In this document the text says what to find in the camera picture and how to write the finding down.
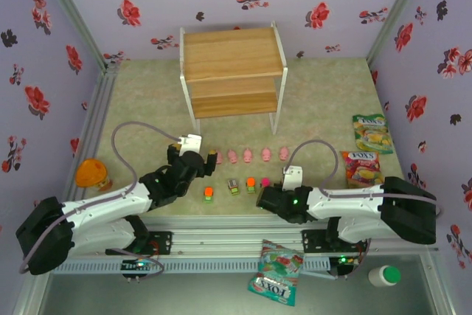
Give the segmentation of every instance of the pink toy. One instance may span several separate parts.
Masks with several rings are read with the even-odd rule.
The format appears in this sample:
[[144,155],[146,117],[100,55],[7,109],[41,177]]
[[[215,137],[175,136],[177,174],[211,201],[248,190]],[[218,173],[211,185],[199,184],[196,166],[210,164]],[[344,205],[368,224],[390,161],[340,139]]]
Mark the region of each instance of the pink toy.
[[264,148],[262,156],[263,156],[263,161],[268,162],[272,156],[271,150],[269,148]]
[[251,162],[252,161],[252,152],[251,149],[246,148],[243,153],[243,160],[244,162]]
[[237,163],[237,155],[236,155],[236,152],[234,150],[232,150],[232,149],[228,150],[228,159],[229,159],[229,162],[231,162],[232,164]]
[[260,180],[261,187],[269,187],[270,185],[271,185],[271,180],[269,180],[268,177],[264,177],[262,180]]
[[281,148],[280,148],[280,152],[279,152],[279,158],[280,158],[280,160],[282,160],[283,162],[284,162],[285,160],[287,160],[287,159],[288,159],[288,154],[289,154],[289,152],[288,152],[288,148],[287,148],[287,147],[281,147]]
[[217,150],[216,151],[216,163],[219,165],[223,162],[223,154]]

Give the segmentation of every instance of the wooden shelf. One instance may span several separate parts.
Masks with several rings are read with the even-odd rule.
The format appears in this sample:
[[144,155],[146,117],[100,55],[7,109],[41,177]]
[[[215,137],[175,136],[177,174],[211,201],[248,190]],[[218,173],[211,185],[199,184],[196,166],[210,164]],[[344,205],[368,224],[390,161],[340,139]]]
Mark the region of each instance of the wooden shelf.
[[205,97],[227,97],[275,92],[274,79],[271,77],[195,82],[190,88],[192,101]]
[[188,84],[208,80],[280,77],[283,65],[274,28],[184,34]]
[[192,100],[196,119],[239,114],[267,114],[277,111],[275,90],[259,94],[202,97]]

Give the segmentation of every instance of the foxs candy bag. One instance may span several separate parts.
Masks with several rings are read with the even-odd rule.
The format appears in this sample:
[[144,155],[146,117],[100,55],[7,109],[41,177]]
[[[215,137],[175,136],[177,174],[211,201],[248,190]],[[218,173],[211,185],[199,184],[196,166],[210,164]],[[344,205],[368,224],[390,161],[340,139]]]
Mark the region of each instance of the foxs candy bag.
[[263,250],[256,277],[248,289],[286,305],[295,305],[298,275],[303,253],[263,240]]
[[349,188],[363,188],[385,181],[378,162],[378,153],[370,151],[342,151],[346,163],[346,178]]
[[353,116],[355,144],[361,150],[377,151],[380,154],[393,153],[392,139],[385,117],[381,114]]

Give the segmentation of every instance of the purple wall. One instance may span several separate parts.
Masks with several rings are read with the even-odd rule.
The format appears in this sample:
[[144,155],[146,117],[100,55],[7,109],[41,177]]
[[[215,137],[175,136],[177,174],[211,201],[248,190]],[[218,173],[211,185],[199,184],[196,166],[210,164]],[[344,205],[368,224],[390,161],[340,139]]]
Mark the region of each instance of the purple wall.
[[23,280],[15,231],[35,201],[62,197],[99,69],[56,0],[1,8],[0,314],[11,314]]
[[[129,1],[133,6],[126,3],[128,6],[120,9],[119,16],[117,11],[124,0],[74,0],[104,54],[123,51],[123,57],[130,59],[177,58],[174,44],[178,42],[180,26],[188,31],[230,30],[236,26],[268,26],[275,20],[289,58],[300,51],[305,57],[365,57],[395,0],[253,0],[247,2],[247,10],[242,9],[244,0]],[[322,2],[329,13],[321,6],[311,14],[313,19],[310,16],[307,21],[307,14]],[[313,23],[322,28],[314,29]],[[158,49],[159,44],[169,42],[170,46]],[[326,46],[333,47],[329,53]]]
[[372,65],[403,171],[444,209],[437,237],[458,314],[472,306],[471,18],[472,0],[410,0]]

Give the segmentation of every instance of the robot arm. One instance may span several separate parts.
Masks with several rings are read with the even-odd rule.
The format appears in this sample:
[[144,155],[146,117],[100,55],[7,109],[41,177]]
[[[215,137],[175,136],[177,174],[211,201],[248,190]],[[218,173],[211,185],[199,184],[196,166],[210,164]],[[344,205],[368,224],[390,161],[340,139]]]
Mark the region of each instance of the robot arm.
[[187,193],[193,179],[211,176],[215,170],[216,152],[210,152],[205,163],[200,146],[200,136],[181,136],[167,149],[168,165],[120,190],[64,204],[56,197],[44,199],[16,232],[25,257],[50,225],[63,220],[34,251],[28,262],[30,273],[48,272],[69,255],[127,247],[139,252],[149,233],[136,215],[174,202]]
[[329,218],[330,225],[336,227],[336,235],[330,237],[348,243],[390,237],[425,245],[436,242],[434,204],[407,198],[379,197],[395,193],[436,201],[431,193],[402,179],[387,177],[382,185],[323,192],[319,188],[302,186],[302,168],[290,166],[285,171],[283,185],[263,189],[257,206],[290,223]]

